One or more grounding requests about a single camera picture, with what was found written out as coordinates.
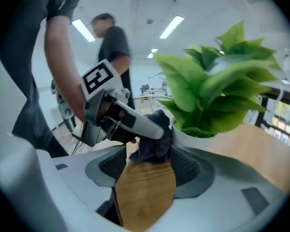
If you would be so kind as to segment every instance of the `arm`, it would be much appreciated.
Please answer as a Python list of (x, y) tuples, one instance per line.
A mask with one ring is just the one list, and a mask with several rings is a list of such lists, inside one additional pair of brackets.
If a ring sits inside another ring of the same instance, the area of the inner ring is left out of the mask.
[(52, 17), (48, 21), (44, 41), (45, 55), (61, 94), (75, 115), (81, 121), (85, 121), (83, 112), (85, 97), (70, 47), (69, 25), (70, 19), (62, 15)]
[(109, 28), (106, 35), (104, 55), (112, 66), (122, 75), (131, 65), (130, 51), (124, 31), (119, 27)]
[(111, 64), (114, 67), (114, 69), (118, 72), (118, 74), (122, 75), (129, 69), (131, 65), (131, 58), (127, 55), (122, 55), (115, 58), (111, 62)]

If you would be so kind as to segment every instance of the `white flower pot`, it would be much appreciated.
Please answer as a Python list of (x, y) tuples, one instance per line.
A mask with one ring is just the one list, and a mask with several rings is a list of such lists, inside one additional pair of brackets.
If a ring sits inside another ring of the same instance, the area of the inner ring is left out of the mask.
[(186, 135), (174, 126), (175, 118), (172, 119), (172, 144), (179, 148), (189, 147), (206, 150), (216, 136), (209, 138), (198, 138)]

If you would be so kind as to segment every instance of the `ceiling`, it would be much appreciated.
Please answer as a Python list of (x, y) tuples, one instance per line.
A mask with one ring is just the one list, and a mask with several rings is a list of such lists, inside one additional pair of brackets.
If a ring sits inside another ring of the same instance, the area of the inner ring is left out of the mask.
[[(264, 46), (279, 50), (279, 63), (284, 48), (290, 49), (290, 28), (271, 0), (80, 0), (73, 18), (81, 19), (92, 32), (90, 22), (100, 13), (111, 13), (125, 30), (133, 64), (153, 64), (147, 58), (151, 48), (184, 55), (182, 49), (189, 44), (216, 46), (214, 37), (241, 20), (245, 20), (248, 40), (264, 37)], [(167, 39), (160, 39), (176, 15), (184, 21)], [(90, 65), (97, 62), (100, 39), (89, 43), (70, 26), (70, 41), (75, 58)]]

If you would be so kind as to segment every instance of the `wooden table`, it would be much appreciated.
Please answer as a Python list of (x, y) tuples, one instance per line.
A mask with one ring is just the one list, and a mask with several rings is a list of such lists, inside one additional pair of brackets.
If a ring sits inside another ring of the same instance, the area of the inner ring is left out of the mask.
[[(136, 147), (127, 144), (127, 155)], [(290, 147), (262, 129), (240, 125), (218, 135), (207, 150), (249, 164), (283, 192), (290, 193)], [(128, 161), (116, 184), (123, 226), (136, 232), (147, 230), (171, 206), (175, 189), (169, 162), (153, 165)]]

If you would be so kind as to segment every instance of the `black sleeve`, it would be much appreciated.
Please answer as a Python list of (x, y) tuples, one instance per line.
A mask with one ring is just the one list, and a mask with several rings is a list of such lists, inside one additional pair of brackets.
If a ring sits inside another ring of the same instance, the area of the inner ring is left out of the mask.
[(47, 6), (47, 20), (54, 16), (65, 15), (72, 22), (73, 12), (79, 1), (80, 0), (50, 0)]
[(105, 37), (104, 56), (112, 62), (115, 58), (128, 55), (130, 50), (124, 31), (120, 27), (112, 26)]

